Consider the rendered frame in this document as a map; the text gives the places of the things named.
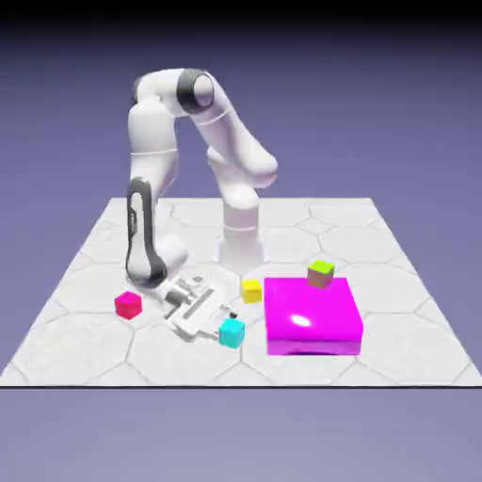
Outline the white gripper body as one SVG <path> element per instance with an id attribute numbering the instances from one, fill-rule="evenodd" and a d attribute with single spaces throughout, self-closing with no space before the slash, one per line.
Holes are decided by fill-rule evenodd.
<path id="1" fill-rule="evenodd" d="M 213 319 L 225 301 L 225 290 L 219 286 L 208 286 L 198 294 L 172 288 L 166 295 L 166 302 L 172 309 L 165 318 L 184 336 L 194 338 L 202 331 L 213 330 Z"/>

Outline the small cyan cube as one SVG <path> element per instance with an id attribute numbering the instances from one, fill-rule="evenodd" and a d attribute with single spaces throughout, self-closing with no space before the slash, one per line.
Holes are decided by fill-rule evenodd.
<path id="1" fill-rule="evenodd" d="M 226 318 L 218 328 L 218 342 L 237 349 L 245 338 L 246 325 L 236 318 Z"/>

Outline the small yellow cube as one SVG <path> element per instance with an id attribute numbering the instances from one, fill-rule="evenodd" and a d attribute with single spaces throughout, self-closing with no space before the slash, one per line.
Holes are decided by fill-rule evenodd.
<path id="1" fill-rule="evenodd" d="M 263 299 L 263 287 L 257 280 L 241 281 L 241 297 L 247 304 L 261 302 Z"/>

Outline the small pink cube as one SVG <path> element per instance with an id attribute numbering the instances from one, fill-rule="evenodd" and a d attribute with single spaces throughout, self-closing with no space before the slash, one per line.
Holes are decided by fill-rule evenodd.
<path id="1" fill-rule="evenodd" d="M 130 320 L 142 313 L 141 296 L 125 291 L 114 299 L 115 313 L 121 318 Z"/>

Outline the small green cube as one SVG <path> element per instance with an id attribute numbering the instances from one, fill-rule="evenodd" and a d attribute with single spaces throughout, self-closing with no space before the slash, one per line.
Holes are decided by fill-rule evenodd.
<path id="1" fill-rule="evenodd" d="M 333 263 L 323 260 L 312 261 L 308 266 L 307 283 L 320 289 L 326 289 L 333 279 L 334 269 Z"/>

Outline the large magenta box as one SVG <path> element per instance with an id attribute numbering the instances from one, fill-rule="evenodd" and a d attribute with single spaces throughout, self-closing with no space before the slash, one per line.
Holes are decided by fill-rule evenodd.
<path id="1" fill-rule="evenodd" d="M 304 278 L 266 278 L 266 351 L 274 355 L 357 355 L 363 323 L 347 279 L 321 289 Z"/>

